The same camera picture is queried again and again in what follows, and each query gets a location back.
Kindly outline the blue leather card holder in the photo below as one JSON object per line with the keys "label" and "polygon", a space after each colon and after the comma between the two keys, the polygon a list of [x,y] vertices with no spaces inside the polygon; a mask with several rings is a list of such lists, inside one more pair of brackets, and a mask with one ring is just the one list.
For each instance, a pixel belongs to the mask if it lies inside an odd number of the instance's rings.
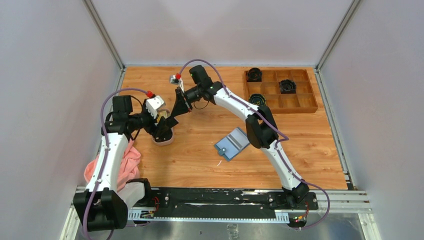
{"label": "blue leather card holder", "polygon": [[218,141],[214,145],[214,148],[217,150],[219,156],[230,162],[249,145],[250,142],[247,134],[240,127],[236,127]]}

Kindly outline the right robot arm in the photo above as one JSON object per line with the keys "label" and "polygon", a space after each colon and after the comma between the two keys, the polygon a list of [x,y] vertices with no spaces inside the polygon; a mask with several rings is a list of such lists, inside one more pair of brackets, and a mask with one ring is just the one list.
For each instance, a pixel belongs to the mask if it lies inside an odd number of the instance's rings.
{"label": "right robot arm", "polygon": [[267,156],[277,172],[283,190],[281,202],[292,209],[301,207],[310,188],[286,155],[282,142],[288,137],[278,130],[270,108],[242,99],[222,79],[212,81],[202,65],[192,67],[189,73],[195,86],[188,90],[183,90],[181,86],[175,89],[175,103],[169,119],[174,121],[177,116],[191,112],[192,104],[200,99],[230,111],[245,122],[249,143]]}

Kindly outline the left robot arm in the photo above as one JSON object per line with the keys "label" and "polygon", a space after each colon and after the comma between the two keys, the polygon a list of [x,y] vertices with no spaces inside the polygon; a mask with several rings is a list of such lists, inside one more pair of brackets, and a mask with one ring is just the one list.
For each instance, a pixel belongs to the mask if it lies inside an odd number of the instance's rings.
{"label": "left robot arm", "polygon": [[158,201],[146,178],[124,181],[118,189],[119,171],[125,150],[133,139],[133,132],[145,129],[153,138],[165,139],[171,129],[164,126],[166,117],[159,111],[165,101],[153,93],[141,102],[141,112],[134,113],[131,95],[112,97],[112,111],[105,116],[101,128],[101,147],[97,164],[83,192],[76,193],[73,205],[85,234],[93,231],[114,231],[126,227],[129,210],[138,203],[142,207]]}

